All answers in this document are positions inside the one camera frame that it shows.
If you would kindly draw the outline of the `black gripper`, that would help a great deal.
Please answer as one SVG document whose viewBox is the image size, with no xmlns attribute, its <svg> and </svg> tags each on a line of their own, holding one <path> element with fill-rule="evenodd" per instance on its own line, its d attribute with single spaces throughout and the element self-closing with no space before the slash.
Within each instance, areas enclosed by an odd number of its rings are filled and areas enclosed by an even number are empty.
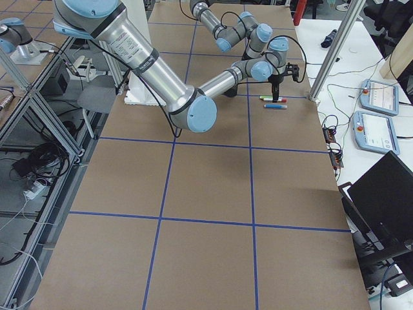
<svg viewBox="0 0 413 310">
<path fill-rule="evenodd" d="M 271 91 L 272 91 L 272 102 L 275 103 L 279 100 L 279 86 L 284 80 L 283 74 L 272 74 L 269 77 L 269 82 L 271 83 Z"/>
</svg>

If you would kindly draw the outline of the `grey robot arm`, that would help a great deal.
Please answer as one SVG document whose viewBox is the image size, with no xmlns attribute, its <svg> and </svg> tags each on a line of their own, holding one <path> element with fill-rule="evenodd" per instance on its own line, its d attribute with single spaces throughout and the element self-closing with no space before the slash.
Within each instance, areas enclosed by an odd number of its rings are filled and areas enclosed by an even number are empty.
<svg viewBox="0 0 413 310">
<path fill-rule="evenodd" d="M 106 42 L 137 77 L 166 103 L 174 126 L 192 132 L 210 130 L 217 118 L 213 100 L 246 78 L 269 82 L 287 71 L 288 39 L 272 37 L 272 28 L 242 12 L 237 25 L 223 26 L 211 1 L 191 1 L 194 18 L 206 26 L 223 52 L 248 39 L 240 61 L 199 88 L 185 84 L 128 18 L 122 1 L 54 1 L 54 28 L 66 36 Z"/>
<path fill-rule="evenodd" d="M 272 37 L 272 28 L 265 23 L 258 23 L 255 17 L 247 11 L 237 15 L 235 26 L 225 26 L 210 7 L 214 1 L 190 1 L 190 11 L 193 17 L 200 21 L 216 40 L 216 45 L 222 52 L 228 52 L 238 43 L 248 40 L 248 45 L 242 60 L 258 58 Z"/>
</svg>

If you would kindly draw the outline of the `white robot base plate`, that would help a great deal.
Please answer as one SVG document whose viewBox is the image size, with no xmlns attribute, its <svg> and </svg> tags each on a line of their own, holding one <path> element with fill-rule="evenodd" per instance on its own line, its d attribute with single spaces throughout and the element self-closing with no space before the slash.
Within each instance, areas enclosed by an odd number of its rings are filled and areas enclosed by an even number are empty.
<svg viewBox="0 0 413 310">
<path fill-rule="evenodd" d="M 124 0 L 130 22 L 151 43 L 145 5 L 143 0 Z M 130 75 L 128 90 L 125 96 L 127 105 L 157 105 L 153 95 L 134 74 Z"/>
</svg>

